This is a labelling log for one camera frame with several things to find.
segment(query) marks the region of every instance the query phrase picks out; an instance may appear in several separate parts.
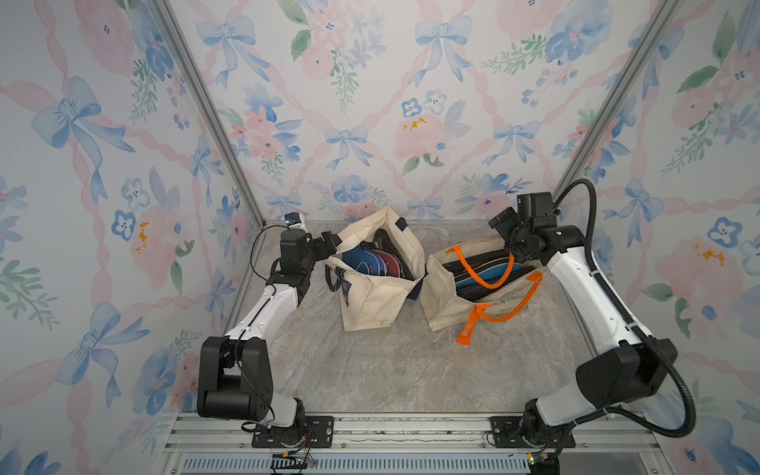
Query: canvas tote bag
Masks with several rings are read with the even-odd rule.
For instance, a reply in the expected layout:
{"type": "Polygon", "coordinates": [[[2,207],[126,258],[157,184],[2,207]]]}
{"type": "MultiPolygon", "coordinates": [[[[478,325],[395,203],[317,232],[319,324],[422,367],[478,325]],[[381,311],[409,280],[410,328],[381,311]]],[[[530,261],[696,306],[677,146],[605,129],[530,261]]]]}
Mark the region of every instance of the canvas tote bag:
{"type": "Polygon", "coordinates": [[[425,275],[425,252],[407,221],[390,207],[358,220],[338,233],[337,253],[349,251],[362,241],[372,241],[380,229],[391,237],[400,254],[398,257],[407,264],[413,280],[362,274],[337,255],[328,258],[325,278],[330,290],[338,291],[340,295],[343,328],[347,331],[389,326],[407,296],[416,299],[420,291],[419,284],[425,275]]]}
{"type": "MultiPolygon", "coordinates": [[[[468,268],[467,257],[497,251],[503,247],[504,239],[498,234],[481,236],[443,249],[428,258],[428,275],[420,291],[420,303],[431,331],[467,323],[457,342],[469,345],[472,331],[480,319],[494,323],[507,321],[530,302],[547,270],[546,267],[541,267],[539,261],[526,262],[526,265],[533,265],[536,270],[517,278],[476,302],[465,300],[457,295],[454,275],[443,267],[443,264],[449,262],[462,261],[459,257],[461,255],[464,258],[462,264],[468,268]]],[[[511,266],[502,279],[508,276],[510,270],[511,266]]],[[[475,281],[480,279],[476,274],[471,274],[471,277],[475,281]]],[[[495,288],[503,282],[504,280],[500,280],[500,282],[488,284],[480,279],[479,283],[485,283],[488,288],[495,288]]]]}

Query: wire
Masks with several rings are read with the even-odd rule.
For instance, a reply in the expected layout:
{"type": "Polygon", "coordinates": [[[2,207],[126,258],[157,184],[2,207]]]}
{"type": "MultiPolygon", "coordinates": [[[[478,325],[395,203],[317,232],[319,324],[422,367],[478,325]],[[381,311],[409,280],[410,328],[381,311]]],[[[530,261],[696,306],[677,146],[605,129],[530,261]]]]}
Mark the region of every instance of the wire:
{"type": "MultiPolygon", "coordinates": [[[[259,310],[256,312],[256,315],[254,315],[254,316],[253,316],[253,319],[252,319],[252,321],[255,321],[255,320],[256,320],[256,317],[258,317],[258,314],[260,314],[260,313],[261,313],[261,310],[264,310],[264,307],[266,307],[268,303],[269,303],[269,300],[267,300],[266,302],[264,302],[264,305],[262,305],[262,306],[261,306],[261,308],[260,308],[260,309],[259,309],[259,310]]],[[[239,359],[238,359],[238,357],[237,357],[237,349],[238,349],[238,346],[240,345],[240,340],[241,340],[241,338],[242,338],[242,334],[240,335],[240,338],[238,338],[237,342],[235,343],[235,348],[233,349],[233,358],[234,358],[234,360],[235,360],[235,364],[238,366],[238,369],[240,370],[240,375],[241,375],[241,376],[242,376],[242,377],[245,379],[245,382],[247,382],[247,383],[248,383],[248,386],[250,386],[250,387],[251,387],[251,391],[253,391],[253,394],[255,394],[255,396],[256,396],[256,397],[258,397],[258,399],[259,399],[259,400],[260,400],[262,403],[264,403],[264,405],[267,407],[267,409],[269,409],[269,411],[271,411],[271,412],[272,412],[272,420],[276,420],[276,419],[277,419],[277,416],[275,416],[275,415],[274,415],[274,409],[272,409],[272,406],[271,406],[271,405],[270,405],[270,404],[267,402],[267,400],[266,400],[266,399],[264,399],[264,396],[260,395],[260,394],[259,394],[259,393],[256,391],[256,387],[253,385],[253,383],[251,383],[251,380],[250,380],[250,379],[248,379],[248,376],[246,375],[245,371],[243,371],[243,369],[242,369],[242,364],[240,363],[240,360],[239,360],[239,359]]],[[[243,426],[245,426],[245,425],[246,425],[246,423],[243,423],[243,424],[241,424],[241,426],[240,426],[240,429],[242,429],[242,430],[244,430],[244,431],[248,432],[248,430],[246,430],[246,429],[244,429],[244,428],[243,428],[243,426]]]]}
{"type": "MultiPolygon", "coordinates": [[[[312,445],[314,445],[314,441],[312,440],[311,437],[309,437],[309,439],[307,440],[307,442],[311,442],[311,444],[309,444],[309,448],[306,449],[306,456],[303,459],[303,464],[304,465],[306,465],[306,460],[309,459],[309,452],[312,451],[312,445]]],[[[301,470],[298,470],[298,475],[301,475],[301,473],[303,473],[303,466],[301,466],[301,470]]]]}
{"type": "Polygon", "coordinates": [[[565,441],[568,440],[568,436],[570,435],[570,432],[577,426],[575,421],[572,422],[572,424],[568,424],[568,426],[565,428],[564,431],[562,431],[562,437],[559,438],[559,442],[557,442],[557,448],[554,449],[554,453],[551,454],[548,458],[558,458],[559,454],[562,453],[562,450],[565,448],[565,441]]]}
{"type": "Polygon", "coordinates": [[[261,237],[261,234],[264,231],[266,231],[266,230],[272,229],[273,227],[283,227],[285,229],[288,229],[287,226],[284,226],[282,224],[271,224],[270,226],[266,226],[264,229],[262,229],[261,231],[259,231],[258,234],[256,235],[256,238],[253,240],[253,245],[251,245],[251,257],[249,257],[249,259],[248,259],[248,262],[251,265],[251,270],[253,271],[253,273],[256,274],[256,275],[258,275],[261,279],[264,279],[264,280],[267,280],[267,278],[264,277],[264,276],[262,276],[258,272],[256,272],[256,269],[254,269],[254,267],[253,267],[253,249],[255,249],[256,242],[258,241],[258,238],[261,237]]]}
{"type": "Polygon", "coordinates": [[[280,259],[282,258],[276,258],[272,261],[271,267],[269,267],[269,275],[271,276],[274,274],[274,272],[277,270],[277,264],[280,262],[280,259]]]}
{"type": "Polygon", "coordinates": [[[570,190],[578,185],[586,186],[588,189],[589,197],[588,224],[586,226],[586,242],[584,244],[586,264],[588,265],[588,268],[594,276],[596,282],[599,283],[599,286],[610,299],[610,302],[613,303],[620,316],[622,316],[623,321],[629,325],[633,334],[636,335],[644,347],[657,359],[660,364],[662,364],[662,366],[665,367],[665,370],[667,370],[670,378],[673,380],[673,383],[675,383],[676,388],[678,388],[678,392],[681,394],[681,399],[683,400],[684,407],[683,423],[678,429],[668,429],[658,426],[630,411],[622,409],[621,407],[608,407],[606,411],[627,417],[638,425],[646,427],[647,429],[657,434],[665,435],[666,437],[686,437],[689,433],[691,433],[692,430],[694,430],[694,426],[697,422],[697,411],[694,404],[694,397],[692,396],[691,391],[689,391],[689,386],[686,385],[676,367],[673,366],[673,364],[669,359],[665,357],[665,355],[662,354],[660,348],[657,347],[654,341],[650,339],[648,335],[644,334],[644,331],[639,328],[638,324],[631,316],[628,309],[625,307],[625,305],[623,305],[617,294],[615,294],[615,291],[612,290],[612,287],[610,287],[610,285],[607,283],[606,278],[601,274],[601,272],[595,272],[599,269],[597,268],[596,262],[594,262],[594,256],[591,251],[592,242],[594,240],[594,224],[596,222],[597,216],[597,191],[594,188],[594,184],[585,178],[577,179],[573,183],[570,183],[570,185],[568,185],[568,187],[562,191],[562,193],[557,198],[557,201],[554,203],[554,211],[557,210],[559,203],[562,202],[562,199],[565,198],[570,190]]]}

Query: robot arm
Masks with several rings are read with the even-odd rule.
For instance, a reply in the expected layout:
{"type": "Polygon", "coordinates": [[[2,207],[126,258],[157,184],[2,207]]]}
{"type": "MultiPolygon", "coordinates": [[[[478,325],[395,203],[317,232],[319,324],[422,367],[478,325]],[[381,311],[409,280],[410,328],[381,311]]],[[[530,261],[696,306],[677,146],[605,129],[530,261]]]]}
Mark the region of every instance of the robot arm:
{"type": "Polygon", "coordinates": [[[527,402],[521,434],[532,445],[544,445],[561,440],[575,425],[609,411],[621,413],[662,435],[683,437],[693,429],[695,416],[689,390],[680,384],[682,379],[672,365],[678,352],[670,340],[652,336],[596,266],[588,242],[593,237],[596,195],[587,180],[576,183],[585,184],[592,195],[590,226],[585,238],[575,226],[557,226],[549,192],[519,195],[518,212],[509,207],[489,221],[504,238],[507,250],[541,260],[557,277],[578,308],[598,352],[598,356],[576,369],[573,382],[553,394],[527,402]],[[656,394],[669,373],[686,407],[681,428],[660,428],[613,407],[656,394]]]}
{"type": "Polygon", "coordinates": [[[253,420],[276,427],[303,427],[303,405],[274,391],[267,341],[298,307],[309,289],[316,261],[335,254],[334,236],[312,238],[297,213],[285,216],[280,235],[280,270],[267,279],[253,309],[223,337],[209,337],[201,347],[198,414],[202,417],[253,420]],[[225,374],[237,366],[240,375],[225,374]]]}

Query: marble floor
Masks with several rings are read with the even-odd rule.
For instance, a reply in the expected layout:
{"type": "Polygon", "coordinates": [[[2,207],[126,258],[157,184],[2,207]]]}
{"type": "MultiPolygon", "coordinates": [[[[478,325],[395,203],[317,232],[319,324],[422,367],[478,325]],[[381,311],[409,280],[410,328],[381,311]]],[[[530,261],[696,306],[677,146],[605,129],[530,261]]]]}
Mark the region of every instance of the marble floor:
{"type": "MultiPolygon", "coordinates": [[[[315,224],[309,231],[339,232],[315,224]]],[[[493,231],[485,224],[411,224],[426,255],[493,231]]],[[[267,231],[256,269],[268,275],[281,229],[267,231]]],[[[247,312],[261,296],[254,277],[247,312]]],[[[464,324],[431,332],[419,302],[407,300],[388,328],[344,331],[339,294],[317,264],[311,287],[268,349],[274,386],[307,412],[521,412],[561,388],[591,357],[559,282],[546,276],[530,305],[505,323],[480,321],[469,347],[464,324]]]]}

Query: orange bag handle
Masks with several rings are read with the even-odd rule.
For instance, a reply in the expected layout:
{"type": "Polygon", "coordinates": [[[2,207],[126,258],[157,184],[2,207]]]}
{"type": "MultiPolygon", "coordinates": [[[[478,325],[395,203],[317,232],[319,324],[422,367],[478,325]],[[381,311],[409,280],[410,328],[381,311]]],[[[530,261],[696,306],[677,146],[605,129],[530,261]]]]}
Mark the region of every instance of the orange bag handle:
{"type": "Polygon", "coordinates": [[[504,282],[507,281],[507,277],[509,277],[509,274],[512,272],[512,267],[515,265],[515,256],[510,252],[509,253],[509,264],[507,264],[507,270],[504,271],[504,275],[502,275],[502,278],[496,281],[495,283],[488,283],[484,281],[478,274],[473,271],[473,268],[470,267],[470,265],[467,263],[467,260],[462,255],[462,250],[459,245],[456,245],[452,248],[448,248],[448,251],[446,251],[446,254],[449,254],[450,252],[456,252],[457,256],[459,257],[459,262],[462,263],[465,269],[467,269],[467,273],[472,277],[477,283],[482,285],[483,287],[491,290],[496,290],[499,287],[502,286],[504,282]]]}
{"type": "Polygon", "coordinates": [[[533,295],[536,293],[536,290],[538,290],[538,286],[541,285],[542,280],[543,274],[538,271],[533,272],[531,275],[529,275],[527,277],[527,281],[532,282],[533,286],[530,288],[530,290],[528,290],[527,295],[523,297],[522,302],[520,302],[520,304],[515,307],[514,310],[501,318],[491,318],[486,315],[486,309],[491,306],[490,303],[476,303],[473,305],[472,312],[470,312],[470,318],[467,320],[467,324],[464,326],[464,330],[457,337],[457,343],[461,345],[470,344],[470,337],[472,336],[473,330],[475,329],[475,324],[481,318],[492,323],[501,323],[517,315],[517,313],[524,309],[528,302],[530,302],[530,299],[533,298],[533,295]]]}

